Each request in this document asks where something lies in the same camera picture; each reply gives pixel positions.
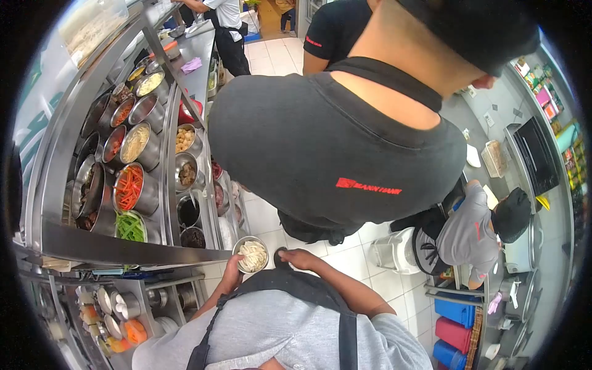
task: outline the power outlet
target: power outlet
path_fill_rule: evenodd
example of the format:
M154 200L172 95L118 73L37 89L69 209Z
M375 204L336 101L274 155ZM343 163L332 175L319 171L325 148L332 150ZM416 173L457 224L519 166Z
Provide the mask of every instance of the power outlet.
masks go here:
M489 127L492 127L495 122L493 121L493 118L491 118L491 114L489 114L489 112L485 112L485 114L483 115L483 118L485 118L485 122L487 122L487 125Z
M477 96L477 90L475 90L473 85L467 86L467 90L469 90L469 95L471 96L471 98L474 98L475 96Z

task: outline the ear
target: ear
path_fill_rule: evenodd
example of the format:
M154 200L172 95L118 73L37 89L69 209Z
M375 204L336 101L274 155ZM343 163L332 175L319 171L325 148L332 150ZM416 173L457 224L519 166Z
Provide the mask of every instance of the ear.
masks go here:
M479 77L478 79L471 82L471 85L473 85L475 89L491 89L496 80L497 77L483 75L482 77Z

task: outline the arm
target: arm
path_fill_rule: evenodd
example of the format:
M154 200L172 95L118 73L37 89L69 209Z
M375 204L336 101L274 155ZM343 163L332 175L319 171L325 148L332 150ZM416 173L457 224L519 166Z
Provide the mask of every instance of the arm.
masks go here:
M327 262L307 250L288 250L280 252L279 256L282 261L290 262L300 270L310 270L320 276L343 297L343 300L355 313L366 315L369 318L381 313L397 314L378 293L343 272L335 270Z
M304 65L302 67L302 73L309 75L311 73L319 73L325 70L329 60L315 57L311 53L304 51Z
M199 310L197 310L197 312L191 317L191 319L189 319L190 321L203 315L211 308L216 307L218 300L223 294L230 294L236 288L239 287L239 285L243 282L243 274L239 272L238 263L243 258L244 256L242 255L233 255L228 260L228 262L226 263L226 270L224 270L224 276L222 276L222 280L220 281L216 289L214 289L214 292L204 303L204 305L201 306Z

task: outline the red container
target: red container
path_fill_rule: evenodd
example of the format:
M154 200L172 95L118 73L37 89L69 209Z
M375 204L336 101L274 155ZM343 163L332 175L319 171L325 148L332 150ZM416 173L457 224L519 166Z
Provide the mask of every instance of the red container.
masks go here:
M464 325L456 323L446 317L436 321L436 336L449 345L457 348L466 355L471 345L472 328L466 329Z

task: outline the orange lid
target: orange lid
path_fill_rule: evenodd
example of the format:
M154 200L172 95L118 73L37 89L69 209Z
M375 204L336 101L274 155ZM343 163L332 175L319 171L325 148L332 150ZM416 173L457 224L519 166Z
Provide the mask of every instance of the orange lid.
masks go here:
M177 46L177 41L173 41L173 42L167 44L165 47L163 47L163 49L165 50L165 52L168 52L170 49L174 48L175 46ZM148 57L154 58L154 53L150 54Z

